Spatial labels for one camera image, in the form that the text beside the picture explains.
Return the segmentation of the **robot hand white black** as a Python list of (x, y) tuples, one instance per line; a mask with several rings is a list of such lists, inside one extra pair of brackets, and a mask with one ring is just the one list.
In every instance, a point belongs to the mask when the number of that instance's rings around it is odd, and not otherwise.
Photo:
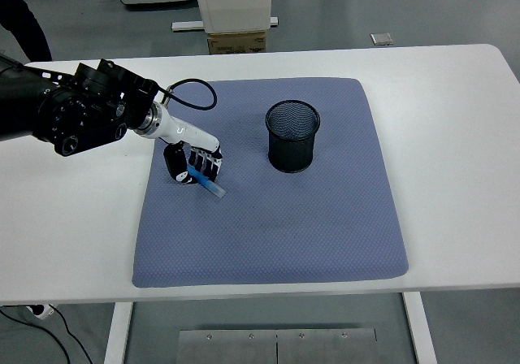
[(170, 176), (182, 184), (196, 183), (189, 173), (188, 165), (201, 172), (207, 179), (215, 181), (222, 163), (219, 140), (187, 123), (172, 117), (163, 107), (158, 107), (158, 119), (152, 137), (167, 143), (163, 151)]

